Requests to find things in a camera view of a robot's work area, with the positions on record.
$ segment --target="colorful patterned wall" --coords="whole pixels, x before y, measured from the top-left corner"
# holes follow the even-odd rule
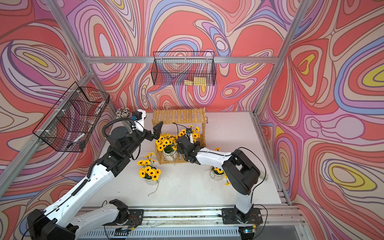
[[[84,70],[43,0],[2,1],[0,22],[1,174]],[[110,120],[107,109],[83,153],[39,148],[0,198],[1,240],[21,239],[27,214],[52,204],[86,174],[104,140],[100,130]]]
[[[66,1],[61,4],[86,54],[153,56],[213,50],[216,56],[277,56],[295,1]],[[214,87],[153,86],[150,64],[96,64],[117,107],[250,111],[271,64],[219,64]]]
[[[153,85],[150,64],[94,64],[116,108],[251,111],[272,64],[229,64],[229,73],[217,73],[215,86]]]
[[[315,0],[259,111],[314,239],[384,239],[384,2]]]

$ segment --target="potted sunflower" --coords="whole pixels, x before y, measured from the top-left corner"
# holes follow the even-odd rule
[[[176,152],[176,139],[177,136],[165,133],[161,134],[159,139],[156,140],[156,147],[159,152],[163,152],[164,160],[174,161],[178,159],[179,154]]]
[[[214,174],[214,177],[211,176],[213,178],[213,180],[220,181],[220,180],[224,179],[225,172],[223,169],[212,166],[211,172]]]
[[[200,128],[199,127],[195,127],[195,129],[193,129],[193,125],[189,125],[190,128],[192,128],[192,138],[193,138],[193,142],[196,142],[198,138],[201,137],[200,135]],[[183,129],[179,132],[178,136],[181,137],[183,135],[185,135],[187,132],[186,129]]]
[[[156,161],[152,160],[152,155],[154,155],[154,153],[150,152],[147,156],[144,156],[147,159],[137,161],[137,164],[141,166],[139,175],[141,178],[144,178],[149,185],[155,185],[161,174],[161,170],[153,166],[153,163]]]

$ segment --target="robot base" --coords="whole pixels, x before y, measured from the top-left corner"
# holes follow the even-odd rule
[[[263,218],[261,216],[259,208],[252,208],[250,212],[247,214],[248,216],[246,217],[246,219],[242,219],[241,221],[238,220],[239,216],[236,211],[236,208],[221,209],[221,213],[223,216],[224,224],[252,223],[256,226],[259,226],[260,224],[263,223]]]

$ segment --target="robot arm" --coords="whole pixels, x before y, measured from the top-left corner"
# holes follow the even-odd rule
[[[241,151],[217,152],[193,143],[190,137],[184,135],[176,140],[177,151],[191,163],[206,164],[223,169],[237,191],[235,215],[239,222],[245,223],[252,212],[252,187],[257,183],[260,170]]]
[[[103,127],[103,134],[110,143],[106,154],[96,160],[90,166],[87,176],[59,200],[45,210],[35,209],[27,216],[32,240],[74,240],[103,224],[125,224],[128,221],[127,206],[117,199],[87,214],[75,215],[99,189],[125,168],[133,159],[133,152],[145,139],[151,141],[160,137],[163,122],[153,127],[152,134],[144,129],[145,116],[143,110],[134,111],[132,119],[117,119]],[[108,126],[123,120],[131,123],[130,128],[116,127],[109,136],[105,133]]]

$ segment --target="wire basket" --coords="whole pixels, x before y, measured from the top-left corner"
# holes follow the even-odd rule
[[[151,75],[154,85],[215,85],[213,51],[157,51],[153,56]]]
[[[61,109],[56,109],[56,116],[42,133],[35,133],[37,127],[33,130],[58,152],[83,152],[109,103],[109,94],[96,88],[78,86],[72,91],[73,94]]]

